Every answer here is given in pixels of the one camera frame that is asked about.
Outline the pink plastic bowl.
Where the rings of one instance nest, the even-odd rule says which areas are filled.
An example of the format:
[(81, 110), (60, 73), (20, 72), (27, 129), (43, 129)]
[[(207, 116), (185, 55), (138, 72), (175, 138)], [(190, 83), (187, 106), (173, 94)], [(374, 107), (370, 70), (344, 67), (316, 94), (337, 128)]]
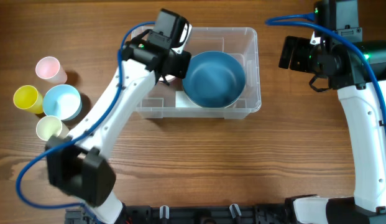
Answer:
[(173, 76), (173, 75), (166, 75), (165, 77), (160, 77), (159, 81), (162, 82), (162, 83), (166, 83), (166, 82), (170, 83), (170, 82), (174, 81), (174, 79), (176, 79), (175, 76)]

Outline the dark blue plastic plate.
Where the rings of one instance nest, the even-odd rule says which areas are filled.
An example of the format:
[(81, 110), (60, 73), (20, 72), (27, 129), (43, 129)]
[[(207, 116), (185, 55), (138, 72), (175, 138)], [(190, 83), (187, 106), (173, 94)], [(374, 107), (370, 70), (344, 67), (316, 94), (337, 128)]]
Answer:
[(242, 65), (231, 55), (207, 51), (194, 56), (182, 84), (243, 85), (246, 74)]

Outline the yellow plastic cup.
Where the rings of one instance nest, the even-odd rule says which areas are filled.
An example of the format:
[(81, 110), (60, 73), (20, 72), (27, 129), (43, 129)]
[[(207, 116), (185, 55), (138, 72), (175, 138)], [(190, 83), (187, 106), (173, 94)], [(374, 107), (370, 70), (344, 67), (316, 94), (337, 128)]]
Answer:
[(20, 110), (28, 111), (33, 114), (43, 113), (43, 96), (32, 85), (24, 85), (16, 90), (13, 96), (14, 105)]

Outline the light blue plastic bowl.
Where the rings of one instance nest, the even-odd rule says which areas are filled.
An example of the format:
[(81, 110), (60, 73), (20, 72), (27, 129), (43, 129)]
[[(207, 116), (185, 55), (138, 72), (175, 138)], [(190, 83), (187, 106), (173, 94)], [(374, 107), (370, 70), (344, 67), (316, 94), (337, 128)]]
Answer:
[(72, 120), (82, 109), (80, 92), (71, 85), (57, 85), (45, 94), (42, 107), (47, 116), (55, 116), (62, 121)]

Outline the cream plastic plate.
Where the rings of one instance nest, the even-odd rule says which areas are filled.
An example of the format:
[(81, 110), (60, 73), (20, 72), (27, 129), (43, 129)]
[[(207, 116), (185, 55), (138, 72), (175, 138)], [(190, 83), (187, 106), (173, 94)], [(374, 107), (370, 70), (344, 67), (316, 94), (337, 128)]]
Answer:
[(183, 84), (188, 99), (202, 108), (227, 108), (241, 96), (243, 85)]

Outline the clear plastic storage bin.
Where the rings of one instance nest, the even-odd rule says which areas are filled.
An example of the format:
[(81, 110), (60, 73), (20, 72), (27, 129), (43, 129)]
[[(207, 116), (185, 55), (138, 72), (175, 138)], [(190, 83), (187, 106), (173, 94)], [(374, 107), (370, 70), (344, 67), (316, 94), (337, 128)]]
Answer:
[(176, 108), (175, 92), (184, 91), (178, 78), (170, 85), (158, 83), (137, 105), (143, 118), (224, 118), (244, 119), (262, 106), (257, 33), (250, 27), (194, 27), (184, 48), (192, 56), (218, 51), (234, 57), (246, 74), (245, 88), (227, 108)]

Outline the cream plastic cup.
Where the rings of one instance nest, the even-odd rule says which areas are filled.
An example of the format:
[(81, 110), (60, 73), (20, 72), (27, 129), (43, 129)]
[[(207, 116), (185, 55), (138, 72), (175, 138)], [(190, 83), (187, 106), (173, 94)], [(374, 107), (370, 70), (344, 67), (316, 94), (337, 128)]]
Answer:
[(51, 136), (65, 138), (70, 131), (56, 116), (43, 117), (37, 123), (35, 130), (37, 136), (43, 141), (48, 141)]

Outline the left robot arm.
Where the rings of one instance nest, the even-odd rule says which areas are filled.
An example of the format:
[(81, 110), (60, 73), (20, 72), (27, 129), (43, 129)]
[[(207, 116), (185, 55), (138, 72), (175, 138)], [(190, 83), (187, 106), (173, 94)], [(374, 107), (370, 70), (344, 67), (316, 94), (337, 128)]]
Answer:
[(78, 198), (100, 223), (127, 222), (108, 162), (117, 137), (157, 82), (185, 78), (191, 59), (184, 49), (192, 32), (187, 19), (161, 9), (153, 25), (121, 42), (114, 79), (99, 100), (66, 137), (51, 136), (45, 146), (50, 184)]

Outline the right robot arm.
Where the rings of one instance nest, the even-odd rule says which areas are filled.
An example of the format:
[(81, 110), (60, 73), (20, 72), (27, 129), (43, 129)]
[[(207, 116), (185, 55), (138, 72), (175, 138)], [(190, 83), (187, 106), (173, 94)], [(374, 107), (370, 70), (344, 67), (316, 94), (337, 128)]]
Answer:
[(386, 40), (363, 41), (356, 1), (318, 1), (313, 12), (268, 20), (303, 26), (288, 36), (279, 65), (324, 78), (346, 116), (355, 168), (352, 197), (287, 199), (288, 223), (386, 223)]

